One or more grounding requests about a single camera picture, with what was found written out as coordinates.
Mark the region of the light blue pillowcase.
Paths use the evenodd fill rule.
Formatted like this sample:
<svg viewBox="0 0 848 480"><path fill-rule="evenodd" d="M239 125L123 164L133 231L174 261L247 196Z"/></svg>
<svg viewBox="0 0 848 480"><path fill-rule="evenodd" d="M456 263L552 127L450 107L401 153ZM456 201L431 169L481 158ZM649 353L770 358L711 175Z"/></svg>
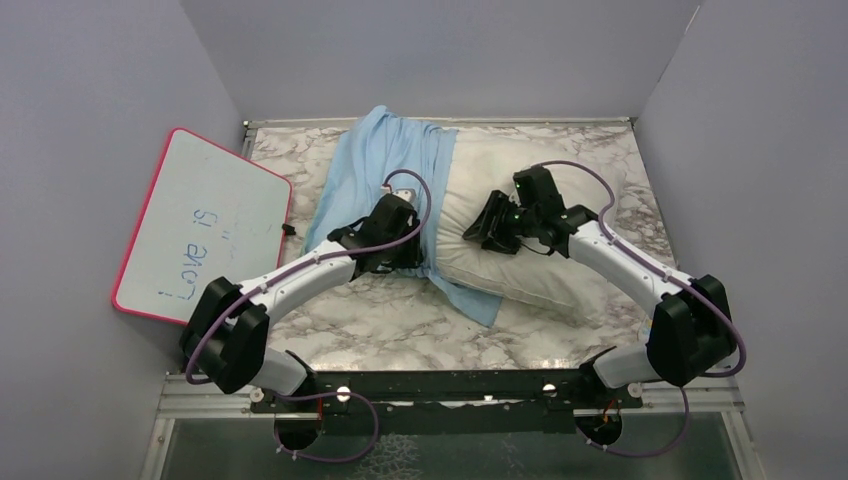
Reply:
<svg viewBox="0 0 848 480"><path fill-rule="evenodd" d="M490 327L501 298L454 284L436 266L436 233L457 134L455 129L400 117L383 105L359 118L339 139L311 225L303 236L302 251L314 249L331 230L371 213L392 172L413 171L427 184L433 205L420 234L423 263L399 273L429 280L463 315Z"/></svg>

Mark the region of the white pillow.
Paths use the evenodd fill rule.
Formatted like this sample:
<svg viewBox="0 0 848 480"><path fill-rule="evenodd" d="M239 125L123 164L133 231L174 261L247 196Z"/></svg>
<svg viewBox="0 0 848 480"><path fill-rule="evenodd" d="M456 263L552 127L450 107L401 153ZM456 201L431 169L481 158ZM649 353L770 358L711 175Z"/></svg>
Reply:
<svg viewBox="0 0 848 480"><path fill-rule="evenodd" d="M555 159L572 163L550 169L566 205L597 212L611 195L621 194L625 172L620 167L583 161L528 140L459 133L436 232L436 266L447 280L476 291L579 317L598 316L606 308L609 284L591 269L558 254L544 257L540 245L509 255L484 251L462 238L492 191L514 196L514 173Z"/></svg>

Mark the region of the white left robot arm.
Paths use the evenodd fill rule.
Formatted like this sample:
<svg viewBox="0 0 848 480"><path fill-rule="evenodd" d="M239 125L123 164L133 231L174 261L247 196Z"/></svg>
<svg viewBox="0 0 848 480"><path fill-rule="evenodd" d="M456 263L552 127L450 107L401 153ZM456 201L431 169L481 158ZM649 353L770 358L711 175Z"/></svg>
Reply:
<svg viewBox="0 0 848 480"><path fill-rule="evenodd" d="M234 283L225 277L204 289L179 340L187 378L231 394L246 386L276 393L298 411L313 401L312 369L290 351L269 347L269 333L317 295L364 274L416 268L423 261L423 216L415 193L384 193L371 213L333 230L317 247L273 272Z"/></svg>

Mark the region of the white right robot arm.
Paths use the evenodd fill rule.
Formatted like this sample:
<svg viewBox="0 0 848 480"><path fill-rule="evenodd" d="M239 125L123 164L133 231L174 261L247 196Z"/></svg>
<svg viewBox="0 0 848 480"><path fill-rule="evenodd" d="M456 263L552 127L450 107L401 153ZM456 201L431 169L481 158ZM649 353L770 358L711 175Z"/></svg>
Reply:
<svg viewBox="0 0 848 480"><path fill-rule="evenodd" d="M602 212L568 207L549 171L534 165L513 176L518 199L494 190L463 237L484 250L514 255L524 238L537 240L550 254L581 263L610 281L648 315L648 339L606 350L579 367L579 398L600 407L618 388L665 381L683 387L713 376L713 367L731 355L738 373L747 360L744 341L733 325L724 285L715 277L690 277L645 255L613 233Z"/></svg>

